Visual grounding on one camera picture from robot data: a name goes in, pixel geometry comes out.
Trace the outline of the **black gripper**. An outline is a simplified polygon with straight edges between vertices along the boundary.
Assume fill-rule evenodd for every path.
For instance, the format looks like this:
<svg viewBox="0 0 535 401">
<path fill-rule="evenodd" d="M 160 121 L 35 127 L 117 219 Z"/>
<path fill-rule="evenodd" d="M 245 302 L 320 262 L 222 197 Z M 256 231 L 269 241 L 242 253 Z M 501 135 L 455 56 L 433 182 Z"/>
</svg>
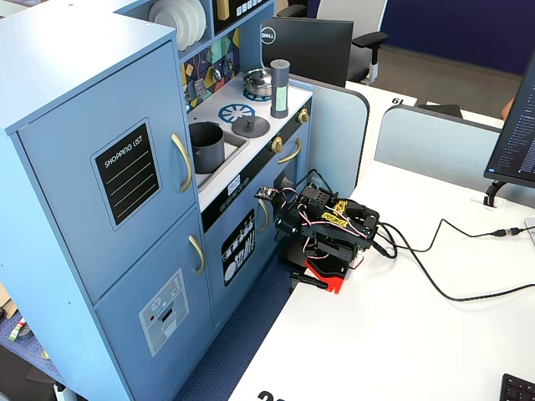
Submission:
<svg viewBox="0 0 535 401">
<path fill-rule="evenodd" d="M 304 217 L 308 204 L 309 201 L 305 199 L 298 199 L 292 203 L 283 203 L 277 212 L 275 220 L 277 229 L 274 237 L 275 242 L 280 242 L 287 236 L 298 234 L 292 239 L 292 248 L 297 251 L 303 251 L 306 248 L 307 236 L 312 232 L 311 222 Z"/>
</svg>

